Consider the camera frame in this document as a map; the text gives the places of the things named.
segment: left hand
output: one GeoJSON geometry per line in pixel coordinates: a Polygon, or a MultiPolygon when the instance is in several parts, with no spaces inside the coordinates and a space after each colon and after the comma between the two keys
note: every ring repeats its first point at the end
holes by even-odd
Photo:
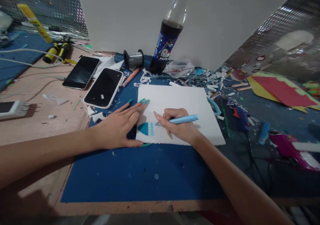
{"type": "Polygon", "coordinates": [[[138,122],[140,113],[147,107],[146,104],[136,103],[129,109],[126,103],[121,108],[107,116],[99,124],[89,128],[94,132],[97,149],[115,149],[121,147],[141,147],[143,142],[127,139],[127,133],[138,122]]]}

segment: wooden table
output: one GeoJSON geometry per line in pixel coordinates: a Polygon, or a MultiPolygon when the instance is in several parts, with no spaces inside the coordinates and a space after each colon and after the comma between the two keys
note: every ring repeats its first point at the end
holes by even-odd
{"type": "MultiPolygon", "coordinates": [[[[88,53],[74,49],[72,60],[88,53]]],[[[45,65],[42,60],[36,65],[45,65]]],[[[49,69],[29,68],[18,80],[3,91],[0,96],[19,92],[19,95],[3,101],[24,100],[33,104],[32,110],[24,118],[0,121],[0,145],[59,135],[85,129],[85,106],[75,104],[86,91],[64,88],[62,82],[55,78],[42,76],[67,76],[71,66],[59,66],[49,69]],[[58,106],[45,99],[42,94],[52,94],[69,102],[58,106]],[[48,115],[56,115],[53,120],[48,115]]],[[[143,202],[96,202],[96,203],[61,203],[64,186],[72,167],[73,158],[45,167],[3,189],[0,192],[0,211],[2,215],[98,215],[140,212],[178,212],[214,210],[231,214],[232,207],[228,200],[184,200],[184,201],[143,201],[143,202]]],[[[277,198],[281,206],[319,204],[319,198],[277,198]]]]}

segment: perforated metal sheet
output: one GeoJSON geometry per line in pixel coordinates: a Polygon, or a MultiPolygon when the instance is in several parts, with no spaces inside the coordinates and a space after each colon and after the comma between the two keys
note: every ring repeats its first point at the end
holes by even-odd
{"type": "Polygon", "coordinates": [[[230,56],[227,63],[240,67],[283,35],[295,30],[311,32],[315,36],[314,43],[272,64],[265,71],[301,81],[315,80],[320,73],[320,0],[288,0],[230,56]]]}
{"type": "Polygon", "coordinates": [[[27,4],[42,25],[88,38],[80,0],[0,0],[0,10],[16,21],[27,21],[19,3],[27,4]]]}

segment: blue triangle shape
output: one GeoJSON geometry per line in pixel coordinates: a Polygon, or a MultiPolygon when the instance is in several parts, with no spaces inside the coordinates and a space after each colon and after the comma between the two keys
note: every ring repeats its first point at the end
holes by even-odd
{"type": "Polygon", "coordinates": [[[139,126],[138,126],[138,130],[140,131],[140,132],[142,132],[144,135],[147,135],[147,136],[149,136],[149,125],[148,125],[148,123],[146,122],[146,123],[142,123],[142,124],[140,124],[139,126]]]}

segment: red paper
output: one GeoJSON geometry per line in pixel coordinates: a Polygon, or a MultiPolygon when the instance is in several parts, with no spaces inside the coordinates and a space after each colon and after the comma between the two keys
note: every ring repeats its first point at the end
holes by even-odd
{"type": "Polygon", "coordinates": [[[290,87],[286,82],[279,81],[275,77],[253,77],[266,90],[272,93],[278,100],[287,106],[311,106],[317,105],[307,95],[300,95],[296,88],[290,87]]]}

